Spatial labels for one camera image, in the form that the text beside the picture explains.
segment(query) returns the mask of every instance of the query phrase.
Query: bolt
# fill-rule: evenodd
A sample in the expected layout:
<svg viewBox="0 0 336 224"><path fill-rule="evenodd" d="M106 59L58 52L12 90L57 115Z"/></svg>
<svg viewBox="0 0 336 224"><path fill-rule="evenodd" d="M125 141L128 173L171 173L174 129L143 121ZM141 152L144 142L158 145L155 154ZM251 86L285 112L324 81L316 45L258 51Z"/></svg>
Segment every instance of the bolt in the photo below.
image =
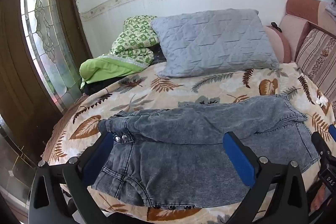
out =
<svg viewBox="0 0 336 224"><path fill-rule="evenodd" d="M293 167L297 167L297 162L294 161L294 160L292 160L292 161L291 161L291 166L293 166Z"/></svg>
<svg viewBox="0 0 336 224"><path fill-rule="evenodd" d="M40 160L38 163L39 167L43 167L43 165L45 165L45 161L44 160Z"/></svg>
<svg viewBox="0 0 336 224"><path fill-rule="evenodd" d="M77 162L77 160L78 160L77 157L71 157L71 158L69 159L69 163L70 163L70 164L75 164L75 163Z"/></svg>
<svg viewBox="0 0 336 224"><path fill-rule="evenodd" d="M266 157L260 157L259 160L260 160L260 162L263 163L263 164L268 163L268 158L266 158Z"/></svg>

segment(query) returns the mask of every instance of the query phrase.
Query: striped cushion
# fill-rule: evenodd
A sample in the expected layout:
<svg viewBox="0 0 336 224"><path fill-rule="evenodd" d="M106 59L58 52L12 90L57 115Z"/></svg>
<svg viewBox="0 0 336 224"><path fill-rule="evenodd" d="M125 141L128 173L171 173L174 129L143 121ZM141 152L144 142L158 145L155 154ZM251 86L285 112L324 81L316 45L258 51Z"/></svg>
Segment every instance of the striped cushion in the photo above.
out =
<svg viewBox="0 0 336 224"><path fill-rule="evenodd" d="M296 63L330 100L336 114L336 39L312 29L300 48Z"/></svg>

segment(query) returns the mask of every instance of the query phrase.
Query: denim jacket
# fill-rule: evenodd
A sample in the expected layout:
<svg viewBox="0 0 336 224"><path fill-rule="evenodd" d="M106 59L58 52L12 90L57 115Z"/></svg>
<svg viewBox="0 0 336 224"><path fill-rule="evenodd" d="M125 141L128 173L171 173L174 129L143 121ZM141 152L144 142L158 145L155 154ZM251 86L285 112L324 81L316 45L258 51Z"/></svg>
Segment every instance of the denim jacket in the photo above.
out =
<svg viewBox="0 0 336 224"><path fill-rule="evenodd" d="M93 188L125 203L169 210L240 202L249 188L222 147L223 135L233 131L271 162L296 160L303 172L318 159L306 119L285 95L122 111L99 122L115 143Z"/></svg>

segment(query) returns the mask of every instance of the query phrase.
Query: wooden door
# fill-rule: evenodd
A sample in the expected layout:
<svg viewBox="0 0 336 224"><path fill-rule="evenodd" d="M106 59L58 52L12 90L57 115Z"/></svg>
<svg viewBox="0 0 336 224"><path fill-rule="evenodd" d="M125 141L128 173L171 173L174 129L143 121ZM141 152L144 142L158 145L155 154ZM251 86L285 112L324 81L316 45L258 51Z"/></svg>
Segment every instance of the wooden door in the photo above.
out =
<svg viewBox="0 0 336 224"><path fill-rule="evenodd" d="M48 2L0 0L0 115L35 162L81 95L78 69L92 58L73 0Z"/></svg>

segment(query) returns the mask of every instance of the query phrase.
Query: dark cloth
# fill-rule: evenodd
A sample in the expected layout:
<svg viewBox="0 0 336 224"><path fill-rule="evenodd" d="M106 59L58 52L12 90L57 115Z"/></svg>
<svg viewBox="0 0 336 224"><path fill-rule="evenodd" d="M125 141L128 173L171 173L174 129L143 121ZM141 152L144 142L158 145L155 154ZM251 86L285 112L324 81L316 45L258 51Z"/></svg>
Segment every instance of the dark cloth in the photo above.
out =
<svg viewBox="0 0 336 224"><path fill-rule="evenodd" d="M159 63L162 63L162 62L166 62L166 58L163 55L160 44L156 44L154 46L151 46L151 47L149 47L149 49L154 53L154 60L152 61L150 66L155 65L155 64L159 64ZM85 93L86 95L95 94L98 91L106 88L109 85L112 85L115 82L118 82L119 80L121 80L123 78L124 78L124 76L120 76L120 77L113 77L113 78L110 78L110 79L106 79L106 80L102 80L102 81L98 81L98 82L94 82L94 83L90 83L90 84L85 83L84 88L83 88L83 93Z"/></svg>

